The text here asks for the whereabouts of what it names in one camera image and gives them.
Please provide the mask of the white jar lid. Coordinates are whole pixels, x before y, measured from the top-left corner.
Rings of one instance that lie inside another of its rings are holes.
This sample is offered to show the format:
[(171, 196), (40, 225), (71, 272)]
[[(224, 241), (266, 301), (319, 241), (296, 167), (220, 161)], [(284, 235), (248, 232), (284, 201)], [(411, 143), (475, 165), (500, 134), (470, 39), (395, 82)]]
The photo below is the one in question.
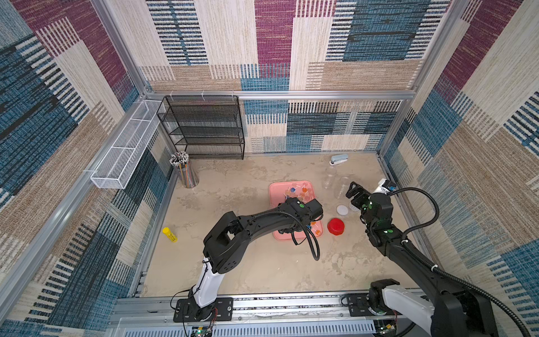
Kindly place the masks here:
[(345, 205), (342, 205), (342, 204), (338, 205), (338, 206), (336, 207), (336, 210), (337, 210), (337, 213), (338, 213), (340, 216), (347, 216), (348, 213), (349, 213), (348, 207), (345, 206)]

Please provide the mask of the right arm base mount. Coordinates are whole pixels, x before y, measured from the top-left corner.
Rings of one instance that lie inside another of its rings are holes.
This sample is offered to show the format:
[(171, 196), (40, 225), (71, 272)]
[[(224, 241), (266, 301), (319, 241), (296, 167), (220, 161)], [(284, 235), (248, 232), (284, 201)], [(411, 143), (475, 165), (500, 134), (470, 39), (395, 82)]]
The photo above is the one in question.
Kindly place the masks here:
[(369, 305), (369, 295), (367, 293), (345, 293), (340, 297), (340, 304), (348, 310), (350, 317), (404, 317), (399, 312), (375, 311)]

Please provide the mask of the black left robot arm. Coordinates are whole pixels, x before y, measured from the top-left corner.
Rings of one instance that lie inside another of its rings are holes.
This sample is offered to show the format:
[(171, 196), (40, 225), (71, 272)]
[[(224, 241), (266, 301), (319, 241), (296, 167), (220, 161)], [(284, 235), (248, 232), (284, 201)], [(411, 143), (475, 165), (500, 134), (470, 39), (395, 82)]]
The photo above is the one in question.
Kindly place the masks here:
[(318, 261), (320, 246), (310, 226), (323, 216), (323, 207), (316, 199), (304, 203), (298, 198), (288, 198), (273, 209), (250, 216), (225, 213), (204, 238), (203, 268), (189, 295), (199, 308), (213, 305), (224, 275), (239, 265), (249, 244), (276, 231), (302, 232)]

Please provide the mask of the red jar lid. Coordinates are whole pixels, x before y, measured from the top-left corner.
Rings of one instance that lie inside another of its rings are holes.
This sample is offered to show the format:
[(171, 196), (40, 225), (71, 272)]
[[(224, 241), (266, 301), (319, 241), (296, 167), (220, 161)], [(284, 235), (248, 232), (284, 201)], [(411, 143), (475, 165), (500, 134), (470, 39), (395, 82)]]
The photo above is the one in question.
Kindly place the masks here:
[(333, 218), (328, 222), (327, 228), (331, 234), (339, 236), (345, 231), (345, 223), (339, 218)]

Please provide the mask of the candy jar patterned lid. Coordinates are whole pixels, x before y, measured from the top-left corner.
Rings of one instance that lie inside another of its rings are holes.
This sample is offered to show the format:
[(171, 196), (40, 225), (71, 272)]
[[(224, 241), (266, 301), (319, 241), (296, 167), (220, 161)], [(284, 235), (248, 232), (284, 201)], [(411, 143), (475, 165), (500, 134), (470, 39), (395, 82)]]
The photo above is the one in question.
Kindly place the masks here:
[(334, 188), (334, 197), (336, 199), (346, 198), (346, 193), (349, 190), (351, 179), (349, 176), (342, 176), (338, 179)]

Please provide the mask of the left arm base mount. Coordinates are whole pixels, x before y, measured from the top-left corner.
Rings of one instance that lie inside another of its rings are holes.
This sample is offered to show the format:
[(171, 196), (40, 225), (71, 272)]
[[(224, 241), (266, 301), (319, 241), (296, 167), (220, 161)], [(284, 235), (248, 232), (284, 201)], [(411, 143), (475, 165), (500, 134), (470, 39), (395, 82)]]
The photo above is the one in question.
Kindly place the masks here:
[(217, 297), (206, 307), (199, 307), (195, 299), (179, 299), (176, 303), (173, 321), (188, 322), (229, 322), (232, 320), (234, 299), (232, 297)]

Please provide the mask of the candy jar clear plastic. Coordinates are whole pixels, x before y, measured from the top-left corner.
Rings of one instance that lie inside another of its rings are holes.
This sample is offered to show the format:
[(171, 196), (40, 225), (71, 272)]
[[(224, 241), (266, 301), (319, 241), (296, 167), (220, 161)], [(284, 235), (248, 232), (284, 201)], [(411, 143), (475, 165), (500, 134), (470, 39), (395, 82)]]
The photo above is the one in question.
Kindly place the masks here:
[(329, 190), (334, 186), (335, 179), (337, 177), (337, 170), (334, 166), (330, 166), (325, 171), (325, 177), (322, 182), (322, 187), (325, 190)]

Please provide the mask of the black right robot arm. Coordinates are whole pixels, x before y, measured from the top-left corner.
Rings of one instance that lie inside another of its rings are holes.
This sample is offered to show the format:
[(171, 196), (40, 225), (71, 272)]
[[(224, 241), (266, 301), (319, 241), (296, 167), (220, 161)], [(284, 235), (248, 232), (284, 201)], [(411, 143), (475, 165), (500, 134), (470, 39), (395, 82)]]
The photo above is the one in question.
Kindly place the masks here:
[(448, 276), (427, 259), (392, 222), (391, 193), (397, 186), (386, 179), (375, 192), (352, 182), (346, 192), (359, 209), (370, 243), (397, 264), (424, 292), (420, 297), (393, 279), (371, 283), (368, 302), (374, 314), (403, 314), (430, 336), (497, 336), (490, 300)]

